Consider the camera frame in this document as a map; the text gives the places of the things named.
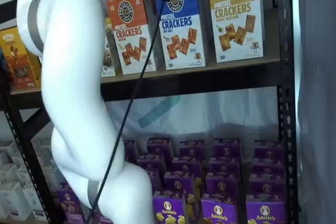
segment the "shelf rack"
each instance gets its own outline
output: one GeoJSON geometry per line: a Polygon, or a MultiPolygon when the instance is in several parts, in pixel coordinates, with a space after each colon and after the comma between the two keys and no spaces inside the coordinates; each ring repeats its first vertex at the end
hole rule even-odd
{"type": "MultiPolygon", "coordinates": [[[[277,8],[265,13],[266,41],[263,58],[220,64],[215,64],[215,59],[211,58],[205,68],[162,69],[146,73],[136,98],[277,87],[279,139],[283,142],[286,153],[286,223],[298,224],[292,0],[274,0],[274,3],[277,8]]],[[[15,18],[16,0],[0,5],[0,13],[0,23],[15,18]]],[[[103,78],[102,97],[105,101],[130,99],[138,77],[139,74],[129,74],[103,78]]],[[[30,142],[49,122],[40,90],[11,90],[0,71],[0,111],[4,111],[6,115],[49,223],[62,223],[62,214],[54,204],[30,142]],[[19,110],[31,108],[39,110],[23,122],[19,110]]]]}

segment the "black metal shelf frame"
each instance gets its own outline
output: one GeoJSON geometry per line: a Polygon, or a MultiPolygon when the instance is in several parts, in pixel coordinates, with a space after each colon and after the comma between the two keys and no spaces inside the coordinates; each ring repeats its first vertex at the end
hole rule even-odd
{"type": "MultiPolygon", "coordinates": [[[[216,92],[246,88],[277,87],[279,139],[286,153],[287,224],[299,223],[297,143],[295,115],[295,86],[293,58],[292,0],[275,0],[278,5],[280,62],[251,65],[215,71],[200,71],[143,79],[137,98],[167,95],[216,92]]],[[[15,18],[16,0],[0,5],[0,24],[15,18]]],[[[105,101],[126,100],[131,96],[134,80],[104,83],[101,86],[105,101]]],[[[55,206],[30,140],[48,122],[40,92],[14,94],[0,71],[0,110],[3,110],[15,142],[23,156],[28,172],[46,212],[48,222],[59,224],[63,215],[55,206]],[[19,109],[40,108],[23,122],[19,109]]]]}

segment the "cracker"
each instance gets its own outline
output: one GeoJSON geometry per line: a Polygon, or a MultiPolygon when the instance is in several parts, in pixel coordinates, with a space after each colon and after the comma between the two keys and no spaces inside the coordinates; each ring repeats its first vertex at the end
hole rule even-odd
{"type": "Polygon", "coordinates": [[[126,49],[126,52],[128,54],[128,57],[134,56],[134,50],[133,50],[133,47],[132,47],[131,43],[126,44],[125,49],[126,49]]]}
{"type": "Polygon", "coordinates": [[[139,38],[139,48],[142,51],[146,52],[146,45],[147,45],[147,39],[144,37],[140,37],[139,38]]]}
{"type": "Polygon", "coordinates": [[[234,39],[236,36],[236,29],[233,23],[225,27],[225,31],[229,34],[230,40],[234,39]]]}
{"type": "Polygon", "coordinates": [[[126,52],[122,52],[122,58],[124,59],[124,62],[125,62],[125,65],[129,65],[129,64],[132,64],[131,60],[130,60],[130,57],[128,56],[128,53],[127,51],[126,52]]]}
{"type": "Polygon", "coordinates": [[[193,28],[189,28],[188,40],[190,43],[196,44],[196,36],[197,36],[197,30],[193,28]]]}
{"type": "Polygon", "coordinates": [[[234,42],[237,43],[237,44],[243,45],[244,40],[245,40],[245,36],[246,36],[245,28],[242,28],[241,26],[238,26],[238,30],[237,30],[234,42]]]}
{"type": "Polygon", "coordinates": [[[189,40],[183,38],[181,40],[181,47],[180,47],[180,52],[187,55],[188,54],[188,49],[189,49],[189,40]]]}
{"type": "Polygon", "coordinates": [[[174,50],[174,44],[167,45],[167,50],[168,50],[169,58],[171,60],[177,58],[176,50],[174,50]]]}
{"type": "Polygon", "coordinates": [[[229,34],[220,35],[219,36],[219,42],[222,46],[223,51],[226,51],[227,49],[231,48],[230,35],[229,34]]]}
{"type": "Polygon", "coordinates": [[[140,61],[141,49],[139,47],[134,46],[134,55],[133,59],[140,61]]]}
{"type": "Polygon", "coordinates": [[[255,23],[256,23],[256,16],[247,15],[246,16],[246,23],[245,23],[245,30],[248,31],[249,33],[253,33],[255,23]]]}

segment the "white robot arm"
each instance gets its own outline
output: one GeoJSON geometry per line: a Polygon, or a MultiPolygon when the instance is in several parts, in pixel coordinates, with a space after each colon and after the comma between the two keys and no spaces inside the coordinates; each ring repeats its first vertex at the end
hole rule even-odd
{"type": "MultiPolygon", "coordinates": [[[[117,129],[100,95],[104,50],[99,0],[18,0],[22,41],[42,59],[41,92],[55,125],[55,162],[91,208],[117,129]]],[[[152,224],[152,189],[143,169],[124,161],[120,142],[98,208],[114,224],[152,224]]]]}

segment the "black cable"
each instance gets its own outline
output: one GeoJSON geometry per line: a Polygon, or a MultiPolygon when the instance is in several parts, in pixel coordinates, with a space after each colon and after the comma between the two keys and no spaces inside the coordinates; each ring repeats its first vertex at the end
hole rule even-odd
{"type": "Polygon", "coordinates": [[[143,69],[141,71],[141,74],[139,76],[139,79],[137,80],[137,83],[135,85],[135,88],[134,88],[134,91],[132,93],[132,96],[131,96],[131,100],[127,106],[127,109],[126,109],[126,113],[124,115],[124,118],[122,119],[122,122],[121,122],[121,126],[120,126],[120,129],[119,129],[119,132],[118,132],[118,136],[117,136],[117,140],[116,140],[116,143],[113,147],[113,151],[112,151],[112,155],[111,155],[111,158],[110,158],[110,162],[109,162],[109,165],[107,167],[107,170],[105,172],[105,175],[104,175],[104,178],[101,182],[101,186],[98,190],[98,193],[97,193],[97,196],[96,196],[96,199],[94,200],[93,202],[93,205],[91,206],[91,211],[90,211],[90,214],[85,222],[85,224],[89,224],[90,220],[92,219],[93,217],[93,214],[94,214],[94,211],[98,205],[98,200],[100,198],[100,195],[101,195],[101,192],[103,191],[103,188],[104,188],[104,185],[106,183],[106,180],[107,180],[107,177],[109,175],[109,172],[110,172],[110,169],[111,169],[111,166],[112,166],[112,163],[113,163],[113,160],[114,160],[114,157],[115,157],[115,154],[117,152],[117,148],[118,148],[118,145],[119,145],[119,142],[120,142],[120,138],[121,138],[121,133],[122,133],[122,130],[125,126],[125,123],[126,123],[126,119],[128,117],[128,114],[131,110],[131,107],[132,107],[132,103],[133,103],[133,100],[134,98],[136,97],[137,95],[137,92],[138,92],[138,89],[139,89],[139,86],[141,84],[141,80],[143,78],[143,75],[145,73],[145,70],[146,70],[146,67],[147,67],[147,64],[148,64],[148,61],[149,61],[149,58],[150,58],[150,55],[152,53],[152,50],[153,50],[153,46],[154,46],[154,41],[155,41],[155,38],[156,38],[156,35],[158,34],[158,30],[159,30],[159,25],[160,25],[160,18],[161,18],[161,14],[162,14],[162,10],[163,10],[163,6],[165,4],[165,0],[162,0],[162,5],[161,5],[161,9],[160,9],[160,12],[158,13],[158,21],[157,21],[157,24],[156,24],[156,28],[155,28],[155,32],[154,32],[154,36],[153,36],[153,39],[152,39],[152,43],[151,43],[151,47],[149,49],[149,52],[148,52],[148,55],[147,55],[147,58],[146,58],[146,62],[143,66],[143,69]]]}

